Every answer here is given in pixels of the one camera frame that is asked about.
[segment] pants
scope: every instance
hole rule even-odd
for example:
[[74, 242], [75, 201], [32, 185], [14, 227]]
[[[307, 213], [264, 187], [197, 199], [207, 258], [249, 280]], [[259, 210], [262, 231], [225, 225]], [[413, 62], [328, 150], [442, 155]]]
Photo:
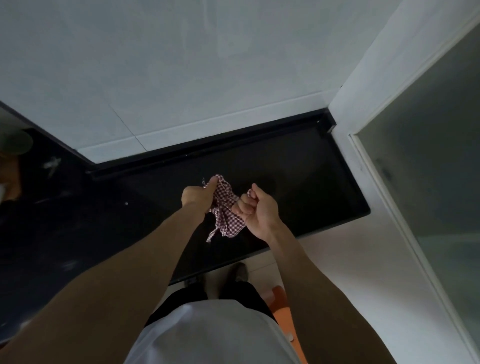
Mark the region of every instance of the pants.
[[[185, 303], [207, 299], [207, 294], [201, 283], [191, 284], [186, 288], [173, 292], [165, 302], [150, 315], [145, 326], [165, 317]], [[246, 308], [260, 311], [275, 320], [265, 301], [260, 297], [255, 287], [248, 282], [227, 282], [220, 292], [219, 299], [238, 301]]]

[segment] shoe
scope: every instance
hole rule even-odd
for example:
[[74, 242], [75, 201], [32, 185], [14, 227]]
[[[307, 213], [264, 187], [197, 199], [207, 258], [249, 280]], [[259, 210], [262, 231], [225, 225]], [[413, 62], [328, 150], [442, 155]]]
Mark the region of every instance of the shoe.
[[230, 268], [227, 276], [228, 282], [248, 282], [248, 270], [245, 263], [237, 263]]
[[188, 278], [184, 281], [185, 288], [191, 286], [192, 284], [200, 283], [203, 288], [205, 288], [205, 274], [199, 274], [198, 276]]

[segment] person's right hand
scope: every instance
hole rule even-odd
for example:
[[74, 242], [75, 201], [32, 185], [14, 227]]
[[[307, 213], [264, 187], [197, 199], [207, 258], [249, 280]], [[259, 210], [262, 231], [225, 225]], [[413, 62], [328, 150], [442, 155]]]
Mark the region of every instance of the person's right hand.
[[242, 218], [253, 235], [267, 243], [270, 243], [273, 232], [282, 225], [275, 199], [255, 183], [252, 184], [250, 197], [243, 194], [231, 210]]

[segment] black countertop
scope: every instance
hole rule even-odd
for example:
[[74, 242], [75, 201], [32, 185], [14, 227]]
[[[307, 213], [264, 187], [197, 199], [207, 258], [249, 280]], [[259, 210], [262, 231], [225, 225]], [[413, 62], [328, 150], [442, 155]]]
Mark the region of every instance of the black countertop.
[[[241, 194], [256, 182], [296, 236], [364, 216], [369, 208], [322, 111], [177, 146], [86, 173], [75, 156], [35, 131], [21, 158], [24, 195], [0, 205], [0, 341], [86, 269], [141, 239], [180, 208], [187, 185], [222, 174]], [[52, 177], [41, 165], [61, 158]], [[244, 229], [233, 239], [195, 231], [171, 283], [268, 249]]]

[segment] gingham fabric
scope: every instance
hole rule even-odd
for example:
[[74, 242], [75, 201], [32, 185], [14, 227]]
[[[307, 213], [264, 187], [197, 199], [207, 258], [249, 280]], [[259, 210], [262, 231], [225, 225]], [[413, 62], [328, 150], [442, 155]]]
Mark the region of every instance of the gingham fabric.
[[[216, 222], [215, 230], [208, 235], [208, 243], [212, 241], [217, 230], [220, 230], [222, 236], [233, 238], [245, 227], [243, 220], [230, 210], [239, 197], [233, 193], [232, 186], [222, 175], [216, 174], [216, 176], [218, 177], [218, 183], [213, 193], [212, 207], [210, 207], [210, 212], [215, 215]], [[203, 184], [205, 188], [207, 186], [205, 179]]]

